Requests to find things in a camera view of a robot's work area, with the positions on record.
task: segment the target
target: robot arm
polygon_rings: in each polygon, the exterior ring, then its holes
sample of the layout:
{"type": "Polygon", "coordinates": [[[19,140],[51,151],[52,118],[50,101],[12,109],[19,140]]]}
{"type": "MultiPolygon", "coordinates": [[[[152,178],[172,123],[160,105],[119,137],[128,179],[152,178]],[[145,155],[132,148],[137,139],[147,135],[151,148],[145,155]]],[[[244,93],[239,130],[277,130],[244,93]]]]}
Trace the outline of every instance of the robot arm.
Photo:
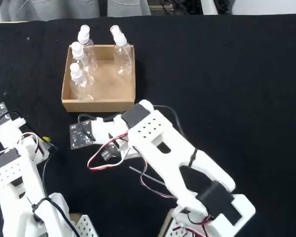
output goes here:
{"type": "MultiPolygon", "coordinates": [[[[37,164],[49,157],[46,143],[34,133],[19,129],[23,118],[8,120],[0,125],[0,142],[6,148],[0,152],[0,207],[4,219],[5,237],[74,237],[72,228],[60,212],[46,198],[37,170],[37,164]]],[[[60,193],[53,193],[50,200],[56,203],[70,220],[69,208],[60,193]]],[[[90,235],[97,237],[88,216],[83,215],[77,224],[79,234],[85,234],[82,225],[87,221],[90,235]]]]}
{"type": "Polygon", "coordinates": [[[205,225],[209,236],[231,237],[254,215],[255,208],[244,195],[231,194],[235,189],[233,179],[208,155],[193,147],[150,102],[141,101],[130,111],[117,115],[113,122],[97,119],[91,124],[96,142],[104,143],[109,137],[128,134],[127,141],[116,140],[121,156],[143,157],[160,175],[177,199],[178,206],[172,216],[180,225],[204,233],[184,212],[193,213],[196,222],[210,215],[214,219],[205,225]],[[204,173],[212,180],[210,188],[195,196],[185,186],[179,171],[182,165],[204,173]]]}

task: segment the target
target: open cardboard box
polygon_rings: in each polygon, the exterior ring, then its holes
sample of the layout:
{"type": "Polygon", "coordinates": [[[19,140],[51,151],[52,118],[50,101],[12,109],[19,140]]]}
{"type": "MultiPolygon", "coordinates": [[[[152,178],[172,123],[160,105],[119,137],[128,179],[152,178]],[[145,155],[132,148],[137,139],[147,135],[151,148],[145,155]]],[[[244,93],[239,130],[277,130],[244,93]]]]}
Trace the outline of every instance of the open cardboard box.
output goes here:
{"type": "Polygon", "coordinates": [[[71,47],[67,54],[61,99],[68,112],[121,112],[130,109],[135,102],[135,52],[131,46],[133,72],[127,77],[117,74],[113,63],[114,45],[93,45],[98,70],[92,86],[94,100],[75,100],[71,96],[70,64],[73,62],[71,47]]]}

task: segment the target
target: yellow component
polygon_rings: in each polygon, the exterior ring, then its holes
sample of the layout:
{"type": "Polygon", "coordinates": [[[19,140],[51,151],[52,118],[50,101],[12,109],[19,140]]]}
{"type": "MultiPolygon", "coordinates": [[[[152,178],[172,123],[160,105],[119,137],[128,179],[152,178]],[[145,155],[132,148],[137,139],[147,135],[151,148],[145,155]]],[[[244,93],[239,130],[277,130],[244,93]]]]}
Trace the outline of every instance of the yellow component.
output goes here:
{"type": "Polygon", "coordinates": [[[47,142],[51,141],[51,139],[49,137],[43,137],[43,139],[47,142]]]}

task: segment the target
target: black cloth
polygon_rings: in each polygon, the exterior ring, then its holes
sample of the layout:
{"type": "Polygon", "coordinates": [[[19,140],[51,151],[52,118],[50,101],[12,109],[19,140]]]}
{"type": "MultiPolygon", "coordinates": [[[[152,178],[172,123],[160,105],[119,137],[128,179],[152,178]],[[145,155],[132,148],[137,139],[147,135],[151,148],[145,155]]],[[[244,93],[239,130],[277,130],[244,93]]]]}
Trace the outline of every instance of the black cloth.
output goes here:
{"type": "MultiPolygon", "coordinates": [[[[188,140],[255,205],[239,237],[296,236],[296,15],[0,24],[0,102],[63,153],[47,166],[47,191],[62,193],[71,213],[88,214],[102,237],[155,237],[176,204],[140,185],[128,166],[143,161],[91,172],[86,162],[97,146],[70,150],[77,114],[65,111],[61,88],[82,24],[96,44],[112,44],[110,26],[121,27],[135,46],[136,101],[173,107],[188,140]]],[[[202,188],[198,176],[188,179],[202,188]]],[[[0,212],[0,233],[2,223],[0,212]]]]}

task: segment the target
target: white spray nozzle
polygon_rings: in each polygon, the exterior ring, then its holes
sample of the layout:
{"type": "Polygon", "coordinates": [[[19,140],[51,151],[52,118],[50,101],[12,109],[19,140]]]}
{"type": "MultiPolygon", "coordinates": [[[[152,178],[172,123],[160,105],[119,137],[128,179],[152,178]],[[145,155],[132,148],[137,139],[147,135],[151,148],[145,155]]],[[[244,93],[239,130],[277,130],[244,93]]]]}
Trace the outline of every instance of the white spray nozzle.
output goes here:
{"type": "Polygon", "coordinates": [[[71,75],[71,79],[75,82],[83,81],[82,70],[80,69],[78,63],[72,63],[70,65],[70,75],[71,75]]]}
{"type": "Polygon", "coordinates": [[[84,57],[83,47],[79,42],[73,42],[71,44],[71,49],[74,59],[81,60],[84,57]]]}
{"type": "Polygon", "coordinates": [[[87,25],[82,25],[78,33],[78,41],[82,45],[85,45],[89,42],[90,38],[90,27],[87,25]]]}
{"type": "Polygon", "coordinates": [[[90,33],[90,27],[87,25],[82,25],[80,28],[80,32],[83,32],[85,34],[89,34],[90,33]]]}
{"type": "Polygon", "coordinates": [[[110,28],[110,31],[113,35],[115,44],[117,46],[124,46],[127,43],[127,39],[125,37],[125,35],[122,33],[122,31],[120,30],[119,26],[114,25],[110,28]]]}

